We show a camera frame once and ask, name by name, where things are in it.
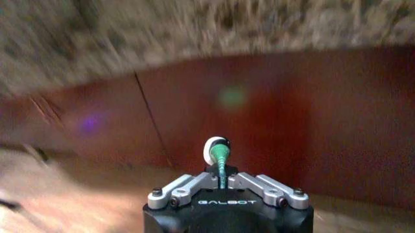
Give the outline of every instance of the granite countertop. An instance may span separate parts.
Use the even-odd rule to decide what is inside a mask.
[[[415,44],[405,0],[0,2],[0,96],[183,59]]]

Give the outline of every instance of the red wooden panel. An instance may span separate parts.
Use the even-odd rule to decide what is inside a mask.
[[[185,62],[139,75],[167,152],[230,163],[309,192],[415,208],[415,50],[378,48]]]
[[[0,101],[0,142],[31,144],[48,150],[71,150],[59,129],[46,121],[30,97]]]
[[[167,166],[134,75],[44,94],[81,156]]]

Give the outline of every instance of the green light spot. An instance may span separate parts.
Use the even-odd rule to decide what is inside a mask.
[[[242,87],[223,89],[219,94],[219,101],[227,109],[241,108],[247,101],[246,90]]]

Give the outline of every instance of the beige floor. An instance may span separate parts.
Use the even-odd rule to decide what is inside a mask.
[[[56,156],[48,166],[28,154],[0,150],[0,232],[142,232],[142,207],[154,186],[179,176],[170,169],[97,164]],[[315,232],[415,232],[415,213],[311,195]]]

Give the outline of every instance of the metal bracket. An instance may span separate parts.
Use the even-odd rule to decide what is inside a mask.
[[[149,194],[147,203],[151,209],[162,209],[169,204],[171,192],[178,187],[189,183],[194,177],[191,175],[185,174],[179,177],[174,182],[171,182],[165,188],[162,189],[162,194],[155,196],[154,193]]]
[[[207,172],[202,172],[191,182],[173,191],[171,199],[174,202],[171,204],[175,207],[189,204],[193,200],[193,196],[202,188],[218,188],[218,177]]]
[[[217,189],[218,177],[207,172],[202,172],[197,177],[186,174],[162,189],[162,193],[149,194],[149,207],[162,209],[170,201],[174,207],[187,205],[193,196],[203,188]],[[299,210],[309,208],[309,195],[266,175],[254,177],[249,173],[241,172],[229,177],[229,188],[250,189],[271,206],[283,207],[289,204]]]
[[[271,206],[282,207],[287,203],[285,193],[246,172],[229,177],[229,188],[250,189],[263,198],[265,203]]]
[[[293,188],[290,188],[287,185],[278,182],[266,175],[258,175],[257,179],[263,181],[269,186],[281,190],[285,193],[285,197],[293,208],[299,210],[305,210],[309,208],[309,195],[306,193],[303,192],[297,193]]]

